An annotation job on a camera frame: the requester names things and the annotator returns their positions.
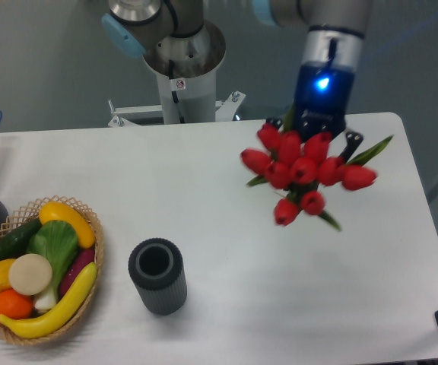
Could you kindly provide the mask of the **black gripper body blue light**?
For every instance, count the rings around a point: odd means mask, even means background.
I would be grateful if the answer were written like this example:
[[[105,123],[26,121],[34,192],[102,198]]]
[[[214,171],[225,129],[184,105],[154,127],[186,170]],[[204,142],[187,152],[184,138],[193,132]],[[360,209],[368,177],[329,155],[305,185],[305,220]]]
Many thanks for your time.
[[[346,128],[345,113],[354,73],[322,64],[300,67],[294,93],[293,128],[303,141],[321,132],[338,136]]]

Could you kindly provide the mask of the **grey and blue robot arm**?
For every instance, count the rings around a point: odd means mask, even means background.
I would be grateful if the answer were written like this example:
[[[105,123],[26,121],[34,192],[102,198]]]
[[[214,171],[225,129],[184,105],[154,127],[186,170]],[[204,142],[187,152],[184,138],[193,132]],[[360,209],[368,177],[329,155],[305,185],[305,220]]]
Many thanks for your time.
[[[363,140],[345,113],[373,4],[370,1],[254,1],[256,17],[278,27],[309,30],[294,99],[284,124],[309,139],[344,135],[344,159]],[[217,119],[216,71],[225,39],[205,20],[201,1],[111,1],[101,23],[127,56],[155,73],[166,124]]]

